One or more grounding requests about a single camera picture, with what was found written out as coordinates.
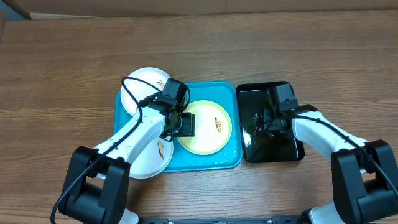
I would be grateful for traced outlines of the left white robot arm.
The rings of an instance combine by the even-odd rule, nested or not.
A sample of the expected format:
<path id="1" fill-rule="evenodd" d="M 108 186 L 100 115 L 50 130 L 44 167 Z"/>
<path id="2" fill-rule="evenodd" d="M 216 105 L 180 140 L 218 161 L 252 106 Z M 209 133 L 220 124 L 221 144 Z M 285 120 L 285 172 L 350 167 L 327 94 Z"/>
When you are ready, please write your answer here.
<path id="1" fill-rule="evenodd" d="M 56 212 L 83 223 L 138 222 L 126 213 L 131 165 L 157 138 L 171 141 L 194 134 L 195 116 L 183 103 L 141 100 L 137 113 L 116 134 L 92 149 L 80 146 L 74 151 L 51 223 Z"/>

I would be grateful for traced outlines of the yellow-rimmed plate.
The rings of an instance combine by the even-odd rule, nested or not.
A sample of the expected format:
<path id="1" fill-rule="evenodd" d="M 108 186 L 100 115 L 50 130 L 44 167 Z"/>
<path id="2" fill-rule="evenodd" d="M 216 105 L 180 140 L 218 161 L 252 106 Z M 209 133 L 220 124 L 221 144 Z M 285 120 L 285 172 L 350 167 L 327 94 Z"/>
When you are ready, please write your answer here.
<path id="1" fill-rule="evenodd" d="M 227 145 L 233 126 L 228 112 L 222 106 L 212 101 L 200 100 L 190 103 L 185 112 L 195 115 L 194 137 L 177 138 L 187 151 L 198 155 L 210 155 Z M 216 129 L 214 117 L 221 122 L 221 134 Z"/>

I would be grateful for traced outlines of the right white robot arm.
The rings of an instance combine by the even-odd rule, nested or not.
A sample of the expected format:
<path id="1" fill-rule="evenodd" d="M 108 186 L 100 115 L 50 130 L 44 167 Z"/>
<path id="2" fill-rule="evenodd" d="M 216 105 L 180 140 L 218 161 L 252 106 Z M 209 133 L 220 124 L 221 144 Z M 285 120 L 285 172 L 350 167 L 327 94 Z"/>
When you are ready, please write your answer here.
<path id="1" fill-rule="evenodd" d="M 391 146 L 367 141 L 296 99 L 265 104 L 261 132 L 307 143 L 331 164 L 332 202 L 308 209 L 300 223 L 372 223 L 397 215 L 397 162 Z"/>

